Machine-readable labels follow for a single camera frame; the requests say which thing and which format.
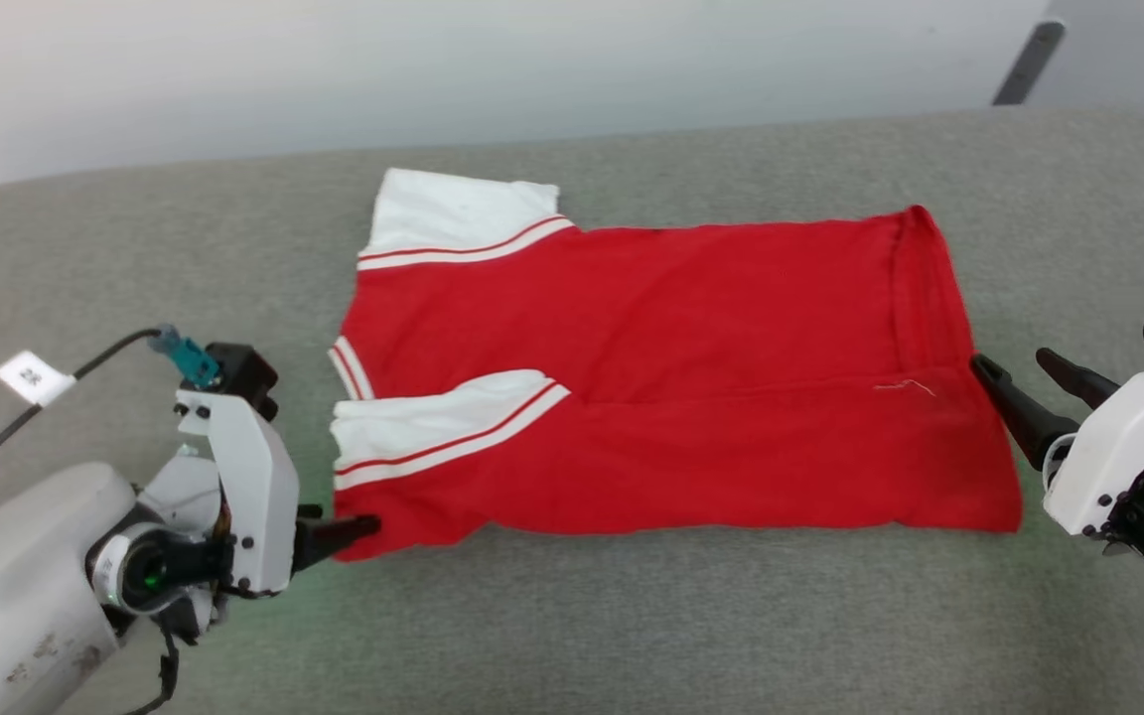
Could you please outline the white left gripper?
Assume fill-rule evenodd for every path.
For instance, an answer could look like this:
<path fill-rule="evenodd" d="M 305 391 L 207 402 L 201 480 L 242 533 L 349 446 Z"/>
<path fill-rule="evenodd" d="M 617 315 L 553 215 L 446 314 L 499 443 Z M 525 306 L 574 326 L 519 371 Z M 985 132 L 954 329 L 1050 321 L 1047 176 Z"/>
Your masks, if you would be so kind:
<path fill-rule="evenodd" d="M 239 395 L 178 389 L 188 408 L 178 430 L 204 436 L 227 499 L 228 533 L 235 537 L 230 581 L 243 597 L 276 596 L 294 574 L 380 533 L 376 515 L 344 519 L 297 517 L 297 471 L 278 434 Z"/>

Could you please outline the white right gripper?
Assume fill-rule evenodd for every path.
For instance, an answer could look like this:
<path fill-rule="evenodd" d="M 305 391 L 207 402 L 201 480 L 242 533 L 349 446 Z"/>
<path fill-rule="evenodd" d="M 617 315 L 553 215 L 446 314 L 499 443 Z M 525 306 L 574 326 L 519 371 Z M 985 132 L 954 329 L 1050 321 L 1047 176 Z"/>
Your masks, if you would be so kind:
<path fill-rule="evenodd" d="M 1067 534 L 1082 535 L 1086 526 L 1099 529 L 1109 515 L 1101 498 L 1117 500 L 1144 471 L 1144 372 L 1120 386 L 1049 348 L 1036 349 L 1035 362 L 1063 392 L 1094 410 L 1083 424 L 1035 402 L 985 353 L 974 355 L 969 363 L 1004 429 L 1032 466 L 1044 468 L 1054 444 L 1074 434 L 1046 492 L 1044 511 Z"/>

